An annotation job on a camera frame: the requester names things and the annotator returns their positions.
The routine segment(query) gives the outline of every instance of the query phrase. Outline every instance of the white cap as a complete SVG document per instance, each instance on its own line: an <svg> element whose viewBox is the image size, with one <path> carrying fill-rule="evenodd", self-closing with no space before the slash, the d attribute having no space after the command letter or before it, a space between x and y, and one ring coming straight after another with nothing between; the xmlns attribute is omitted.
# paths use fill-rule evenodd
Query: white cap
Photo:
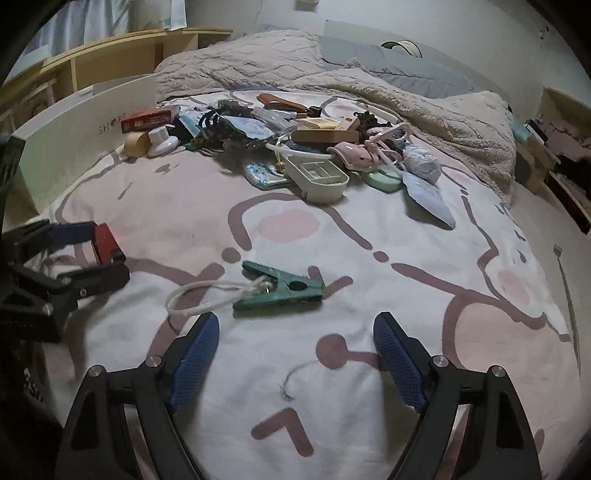
<svg viewBox="0 0 591 480"><path fill-rule="evenodd" d="M160 145L168 138L168 130L166 130L165 126L154 128L149 131L148 136L150 137L152 145Z"/></svg>

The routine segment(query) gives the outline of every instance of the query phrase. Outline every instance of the blue gripper pad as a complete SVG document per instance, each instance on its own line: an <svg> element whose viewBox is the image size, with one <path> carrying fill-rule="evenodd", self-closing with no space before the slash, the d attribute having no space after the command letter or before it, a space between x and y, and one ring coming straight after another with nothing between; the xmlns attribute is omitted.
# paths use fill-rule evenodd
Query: blue gripper pad
<svg viewBox="0 0 591 480"><path fill-rule="evenodd" d="M383 315L374 321L374 342L403 402L417 412L423 411L427 400L421 374Z"/></svg>
<svg viewBox="0 0 591 480"><path fill-rule="evenodd" d="M52 244L57 247L66 245L83 244L94 237L96 223L61 223L56 225L49 233Z"/></svg>
<svg viewBox="0 0 591 480"><path fill-rule="evenodd" d="M217 317L210 313L173 373L171 393L166 403L174 411L191 400L195 389L203 383L219 339L219 322Z"/></svg>

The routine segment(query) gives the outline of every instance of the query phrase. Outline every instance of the beige fluffy blanket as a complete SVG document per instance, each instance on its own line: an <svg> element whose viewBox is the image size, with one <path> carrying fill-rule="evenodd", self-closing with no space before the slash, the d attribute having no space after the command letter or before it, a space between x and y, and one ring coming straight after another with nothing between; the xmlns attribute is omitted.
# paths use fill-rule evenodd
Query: beige fluffy blanket
<svg viewBox="0 0 591 480"><path fill-rule="evenodd" d="M165 59L155 73L159 100L253 86L360 99L410 122L416 136L460 160L511 202L516 147L507 104L496 93L429 99L362 69L327 72L316 36L300 30L269 31L183 52Z"/></svg>

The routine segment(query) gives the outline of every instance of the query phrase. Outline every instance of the metal screw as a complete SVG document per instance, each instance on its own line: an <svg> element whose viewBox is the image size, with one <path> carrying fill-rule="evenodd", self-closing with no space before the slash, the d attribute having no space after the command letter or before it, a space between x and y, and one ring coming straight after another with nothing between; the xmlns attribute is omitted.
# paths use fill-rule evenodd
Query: metal screw
<svg viewBox="0 0 591 480"><path fill-rule="evenodd" d="M103 368L100 365L94 365L88 369L88 374L91 377L98 377L103 372Z"/></svg>
<svg viewBox="0 0 591 480"><path fill-rule="evenodd" d="M51 316L51 314L53 313L53 305L51 303L46 303L43 308L41 308L41 311L48 317Z"/></svg>
<svg viewBox="0 0 591 480"><path fill-rule="evenodd" d="M146 365L148 365L148 367L150 367L150 368L157 367L161 363L162 363L162 358L160 358L158 355L152 355L146 359Z"/></svg>
<svg viewBox="0 0 591 480"><path fill-rule="evenodd" d="M505 372L505 369L503 367L499 367L499 365L495 365L494 367L492 367L492 374L495 377L502 378L507 374L507 372Z"/></svg>
<svg viewBox="0 0 591 480"><path fill-rule="evenodd" d="M449 365L449 360L443 355L435 355L433 357L433 363L439 368L444 368Z"/></svg>

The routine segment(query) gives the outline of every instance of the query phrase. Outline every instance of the curtain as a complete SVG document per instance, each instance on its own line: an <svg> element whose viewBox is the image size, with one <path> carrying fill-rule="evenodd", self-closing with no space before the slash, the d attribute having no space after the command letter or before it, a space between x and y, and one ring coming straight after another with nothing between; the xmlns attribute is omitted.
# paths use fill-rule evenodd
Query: curtain
<svg viewBox="0 0 591 480"><path fill-rule="evenodd" d="M54 57L130 31L186 26L184 0L73 0L41 28L23 54L48 45L49 57Z"/></svg>

